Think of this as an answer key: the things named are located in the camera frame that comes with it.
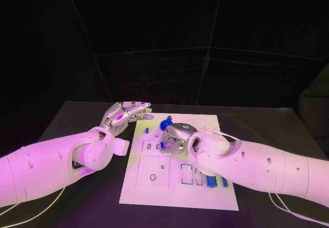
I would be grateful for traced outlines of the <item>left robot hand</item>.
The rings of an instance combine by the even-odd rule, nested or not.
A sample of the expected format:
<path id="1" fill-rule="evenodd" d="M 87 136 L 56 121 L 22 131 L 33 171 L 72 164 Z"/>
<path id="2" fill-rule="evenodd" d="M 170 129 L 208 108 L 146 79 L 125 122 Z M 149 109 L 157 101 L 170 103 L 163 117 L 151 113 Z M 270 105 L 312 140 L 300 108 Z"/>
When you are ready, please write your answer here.
<path id="1" fill-rule="evenodd" d="M 100 127 L 111 132 L 114 137 L 125 130 L 128 123 L 138 120 L 151 120 L 150 103 L 124 101 L 117 102 L 105 111 Z"/>

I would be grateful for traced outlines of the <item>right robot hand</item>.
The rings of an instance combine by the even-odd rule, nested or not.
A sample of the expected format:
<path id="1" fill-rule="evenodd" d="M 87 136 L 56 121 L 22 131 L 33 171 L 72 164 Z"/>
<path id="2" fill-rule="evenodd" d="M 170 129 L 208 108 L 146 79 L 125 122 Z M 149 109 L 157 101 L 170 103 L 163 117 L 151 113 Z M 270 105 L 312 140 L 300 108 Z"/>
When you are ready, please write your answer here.
<path id="1" fill-rule="evenodd" d="M 160 149 L 162 153 L 180 154 L 188 146 L 189 138 L 198 129 L 186 123 L 170 124 L 162 135 L 160 145 L 164 147 Z"/>

